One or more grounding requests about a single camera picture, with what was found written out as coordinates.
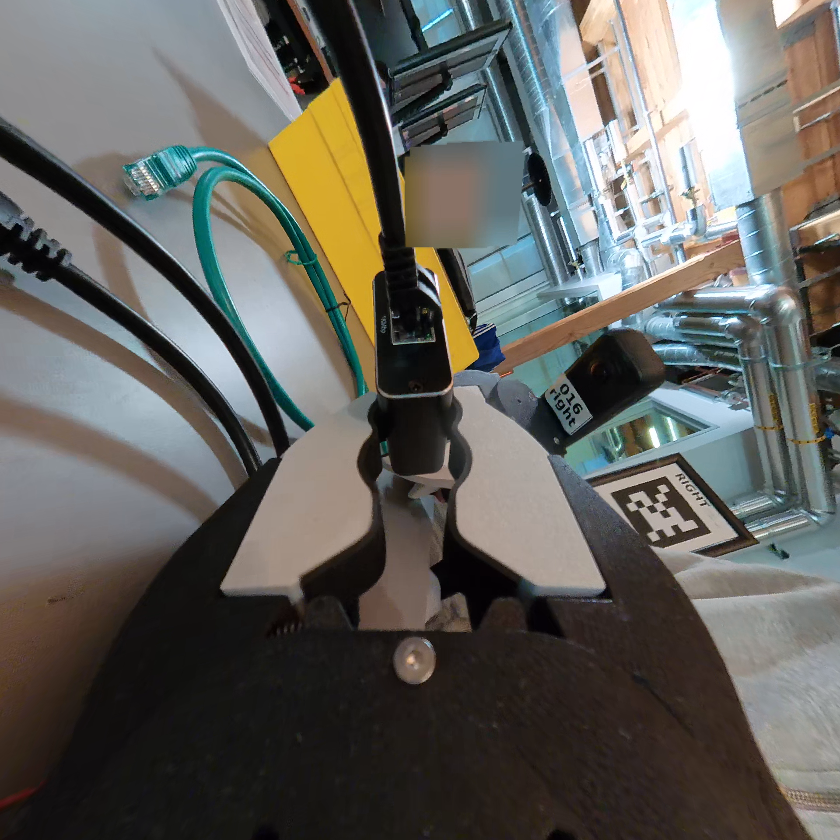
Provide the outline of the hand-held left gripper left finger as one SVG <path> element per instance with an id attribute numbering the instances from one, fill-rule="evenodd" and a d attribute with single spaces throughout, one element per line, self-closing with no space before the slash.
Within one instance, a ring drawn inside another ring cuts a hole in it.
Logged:
<path id="1" fill-rule="evenodd" d="M 227 596 L 357 599 L 381 578 L 380 440 L 369 392 L 283 455 L 220 584 Z"/>

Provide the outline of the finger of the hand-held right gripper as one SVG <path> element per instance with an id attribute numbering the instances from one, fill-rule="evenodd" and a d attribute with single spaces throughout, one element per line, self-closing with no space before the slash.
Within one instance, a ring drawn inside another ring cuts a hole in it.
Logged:
<path id="1" fill-rule="evenodd" d="M 442 595 L 433 570 L 443 558 L 446 504 L 421 496 L 411 481 L 384 472 L 378 479 L 385 528 L 385 568 L 360 598 L 368 631 L 470 632 L 462 594 Z"/>

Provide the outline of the person's right forearm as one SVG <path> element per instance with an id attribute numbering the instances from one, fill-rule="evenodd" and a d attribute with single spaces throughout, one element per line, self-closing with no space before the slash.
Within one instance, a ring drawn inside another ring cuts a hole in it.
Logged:
<path id="1" fill-rule="evenodd" d="M 839 583 L 657 549 L 707 625 L 765 762 L 812 838 L 839 838 Z"/>

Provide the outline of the wooden beam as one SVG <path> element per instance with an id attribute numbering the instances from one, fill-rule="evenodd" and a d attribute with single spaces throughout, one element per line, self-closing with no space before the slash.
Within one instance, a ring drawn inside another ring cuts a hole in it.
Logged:
<path id="1" fill-rule="evenodd" d="M 536 360 L 597 330 L 607 328 L 614 322 L 622 321 L 677 294 L 697 289 L 719 275 L 743 265 L 744 257 L 739 241 L 692 257 L 684 264 L 504 345 L 501 351 L 505 360 L 497 366 L 496 372 L 508 375 L 522 364 Z"/>

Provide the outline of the black monitor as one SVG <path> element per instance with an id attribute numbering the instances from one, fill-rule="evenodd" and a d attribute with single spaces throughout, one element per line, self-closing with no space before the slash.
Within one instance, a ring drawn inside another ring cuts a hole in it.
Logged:
<path id="1" fill-rule="evenodd" d="M 455 80 L 486 69 L 510 32 L 510 21 L 494 20 L 400 60 L 391 69 L 393 101 L 403 102 L 419 97 L 446 77 Z"/>

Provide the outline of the white printed paper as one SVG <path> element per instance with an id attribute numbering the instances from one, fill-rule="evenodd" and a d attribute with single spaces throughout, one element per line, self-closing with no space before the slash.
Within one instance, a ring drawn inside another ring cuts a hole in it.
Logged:
<path id="1" fill-rule="evenodd" d="M 301 106 L 270 43 L 255 2 L 217 1 L 217 5 L 253 77 L 284 117 L 289 122 L 295 121 L 302 114 Z"/>

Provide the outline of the black network splitter box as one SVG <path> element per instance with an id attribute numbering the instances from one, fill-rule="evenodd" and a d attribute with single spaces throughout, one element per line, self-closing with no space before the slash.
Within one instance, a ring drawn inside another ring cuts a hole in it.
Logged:
<path id="1" fill-rule="evenodd" d="M 399 476 L 433 474 L 448 445 L 454 374 L 435 274 L 416 267 L 416 285 L 391 293 L 374 278 L 375 426 Z"/>

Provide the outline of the yellow plastic bin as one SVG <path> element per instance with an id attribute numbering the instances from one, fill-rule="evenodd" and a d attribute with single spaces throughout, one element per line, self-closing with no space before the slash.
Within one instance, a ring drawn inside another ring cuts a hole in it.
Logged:
<path id="1" fill-rule="evenodd" d="M 315 97 L 269 149 L 373 344 L 373 279 L 383 269 L 382 229 L 341 80 Z"/>

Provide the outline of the silver metal ducts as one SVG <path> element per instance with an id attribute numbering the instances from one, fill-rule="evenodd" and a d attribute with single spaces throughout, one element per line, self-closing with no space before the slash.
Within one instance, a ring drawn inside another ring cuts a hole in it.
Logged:
<path id="1" fill-rule="evenodd" d="M 732 512 L 760 542 L 813 530 L 837 512 L 811 342 L 782 192 L 738 205 L 750 283 L 704 287 L 660 304 L 644 325 L 656 339 L 736 348 L 763 474 Z"/>

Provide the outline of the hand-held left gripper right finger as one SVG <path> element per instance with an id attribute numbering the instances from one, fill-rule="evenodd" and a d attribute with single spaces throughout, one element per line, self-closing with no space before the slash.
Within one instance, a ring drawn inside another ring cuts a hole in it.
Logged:
<path id="1" fill-rule="evenodd" d="M 591 597 L 606 582 L 548 452 L 491 406 L 455 388 L 443 561 L 475 598 Z"/>

